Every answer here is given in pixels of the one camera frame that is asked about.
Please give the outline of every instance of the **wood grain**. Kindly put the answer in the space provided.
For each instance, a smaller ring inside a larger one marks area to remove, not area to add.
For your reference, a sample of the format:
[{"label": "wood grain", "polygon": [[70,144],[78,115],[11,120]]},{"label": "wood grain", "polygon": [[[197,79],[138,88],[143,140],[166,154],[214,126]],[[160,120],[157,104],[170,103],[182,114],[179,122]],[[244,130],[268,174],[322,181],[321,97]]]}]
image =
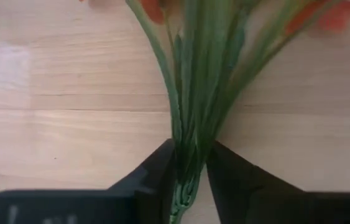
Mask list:
[{"label": "wood grain", "polygon": [[[220,140],[307,190],[350,191],[350,29],[307,32]],[[122,0],[0,1],[0,190],[109,187],[166,138],[166,90]],[[184,223],[219,223],[205,172]]]}]

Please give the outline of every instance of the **wooden table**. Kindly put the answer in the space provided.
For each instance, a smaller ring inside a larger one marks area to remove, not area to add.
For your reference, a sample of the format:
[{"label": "wooden table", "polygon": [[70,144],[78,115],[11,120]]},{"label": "wooden table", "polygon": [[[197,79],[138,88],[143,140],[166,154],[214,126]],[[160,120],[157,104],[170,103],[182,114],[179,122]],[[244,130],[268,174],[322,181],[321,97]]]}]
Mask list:
[{"label": "wooden table", "polygon": [[[301,35],[221,142],[307,190],[350,191],[350,29]],[[170,137],[166,90],[123,0],[0,0],[0,190],[104,189]],[[184,223],[219,223],[203,174]]]}]

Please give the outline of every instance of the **wooden surface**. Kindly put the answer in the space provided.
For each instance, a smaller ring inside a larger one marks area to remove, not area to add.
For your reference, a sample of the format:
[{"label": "wooden surface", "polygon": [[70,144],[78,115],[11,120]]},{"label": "wooden surface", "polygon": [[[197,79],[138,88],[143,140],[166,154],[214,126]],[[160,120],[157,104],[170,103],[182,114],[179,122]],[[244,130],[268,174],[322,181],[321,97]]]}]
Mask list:
[{"label": "wooden surface", "polygon": [[[350,191],[350,29],[292,42],[221,141],[306,190]],[[123,0],[0,0],[0,190],[107,188],[170,137],[167,97]],[[218,223],[206,177],[184,223]]]}]

